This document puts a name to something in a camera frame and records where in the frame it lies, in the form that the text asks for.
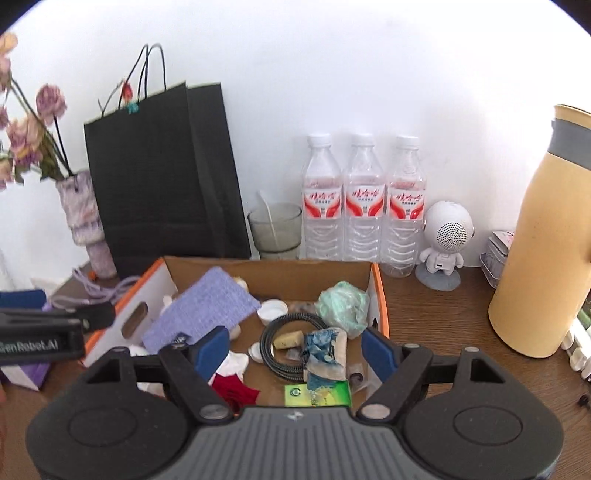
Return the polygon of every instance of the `red cloth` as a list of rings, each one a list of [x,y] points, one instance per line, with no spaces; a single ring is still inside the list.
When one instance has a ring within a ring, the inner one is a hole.
[[[256,405],[256,398],[260,393],[258,390],[248,388],[236,374],[229,377],[216,374],[212,388],[228,402],[234,413],[238,413],[246,405]]]

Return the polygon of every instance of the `flower stem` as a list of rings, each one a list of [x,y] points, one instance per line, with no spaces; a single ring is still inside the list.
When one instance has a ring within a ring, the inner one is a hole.
[[[65,166],[66,170],[68,171],[68,175],[73,177],[74,172],[72,172],[72,170],[70,169],[70,164],[68,163],[68,156],[66,155],[66,149],[64,148],[64,143],[61,141],[60,127],[59,127],[59,125],[57,125],[57,118],[55,115],[53,116],[53,121],[56,123],[57,138],[60,141],[61,152],[64,154],[64,166]]]
[[[74,174],[72,173],[70,166],[68,165],[67,161],[61,156],[61,152],[60,152],[59,147],[57,146],[56,139],[53,138],[53,135],[51,134],[51,132],[46,128],[45,124],[37,116],[37,114],[35,113],[35,110],[33,110],[31,105],[29,105],[29,102],[27,102],[27,98],[25,97],[25,94],[22,92],[21,87],[19,86],[19,84],[16,82],[16,80],[14,78],[12,78],[12,85],[17,88],[17,90],[14,90],[14,88],[13,88],[12,92],[14,93],[15,97],[17,97],[17,99],[18,99],[19,103],[21,104],[21,106],[23,107],[23,109],[28,110],[35,117],[35,119],[37,120],[37,122],[39,123],[39,125],[41,126],[43,131],[47,133],[47,136],[49,137],[49,139],[51,141],[51,145],[53,147],[53,150],[56,154],[57,159],[60,161],[60,163],[62,165],[64,165],[68,174],[73,176]]]

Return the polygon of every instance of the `bag handle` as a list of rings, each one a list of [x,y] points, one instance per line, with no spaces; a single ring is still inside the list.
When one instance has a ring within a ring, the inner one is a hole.
[[[136,67],[138,66],[138,63],[141,60],[142,55],[145,51],[144,64],[142,65],[142,70],[141,70],[141,73],[139,74],[138,102],[140,100],[139,92],[141,90],[142,79],[144,80],[144,98],[146,98],[148,96],[148,60],[150,59],[150,54],[152,53],[152,50],[155,48],[160,50],[160,57],[162,58],[162,72],[163,72],[163,79],[164,79],[164,90],[166,90],[166,88],[167,88],[166,87],[166,64],[164,62],[164,51],[162,49],[162,45],[160,43],[155,43],[150,48],[148,48],[148,44],[146,43],[142,47],[142,50],[139,52],[139,57],[135,61],[134,67],[131,69],[131,72],[129,72],[129,75],[127,75],[127,78],[125,79],[125,83],[129,83],[129,79],[134,74],[134,71],[135,71]],[[121,92],[119,93],[119,103],[117,104],[117,110],[121,109],[121,100],[122,99],[123,99],[123,90],[121,90]]]
[[[162,77],[164,83],[164,90],[166,91],[166,62],[164,61],[164,50],[162,50],[162,45],[160,43],[155,43],[150,47],[150,49],[146,52],[146,59],[144,62],[144,66],[142,67],[142,71],[139,74],[139,83],[138,83],[138,102],[140,101],[140,91],[142,85],[142,79],[144,80],[144,99],[148,97],[148,62],[150,60],[150,54],[152,53],[153,49],[159,49],[160,51],[160,58],[162,59]]]
[[[129,79],[131,78],[131,76],[134,74],[134,70],[135,68],[138,66],[139,61],[142,58],[142,55],[144,54],[144,50],[146,51],[146,58],[148,55],[148,50],[149,50],[149,45],[146,43],[144,44],[144,46],[142,47],[142,49],[139,52],[139,56],[138,59],[135,61],[134,67],[131,69],[131,72],[129,72],[129,75],[127,75],[127,79],[125,81],[121,80],[113,89],[113,91],[111,92],[111,94],[109,95],[109,98],[107,98],[107,101],[105,103],[105,106],[102,106],[102,104],[100,103],[100,100],[97,100],[99,103],[99,108],[100,108],[100,117],[103,118],[105,116],[105,112],[107,110],[107,107],[109,106],[109,102],[111,101],[111,99],[113,98],[113,95],[115,94],[115,92],[117,90],[119,90],[121,88],[121,86],[124,83],[128,83]],[[119,105],[117,107],[117,110],[119,110],[121,108],[121,97],[123,96],[123,91],[120,93],[119,95]]]

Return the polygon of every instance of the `small box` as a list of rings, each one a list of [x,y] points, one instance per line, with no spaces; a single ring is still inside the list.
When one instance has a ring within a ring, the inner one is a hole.
[[[492,232],[486,244],[486,252],[480,256],[482,270],[493,288],[499,283],[512,243],[513,232]]]
[[[285,386],[286,407],[350,407],[351,390],[349,382],[337,382],[332,388],[323,388],[320,393],[312,394],[305,383]]]

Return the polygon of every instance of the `plastic water bottle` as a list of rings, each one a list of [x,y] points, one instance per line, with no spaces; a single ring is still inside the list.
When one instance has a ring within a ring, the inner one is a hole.
[[[418,256],[426,182],[420,168],[418,138],[397,136],[396,151],[397,160],[388,175],[380,262],[386,275],[406,277]]]
[[[373,135],[353,136],[344,182],[346,261],[377,262],[379,258],[386,179],[374,145]]]
[[[343,258],[343,177],[332,152],[330,135],[310,135],[310,162],[302,188],[306,258]]]

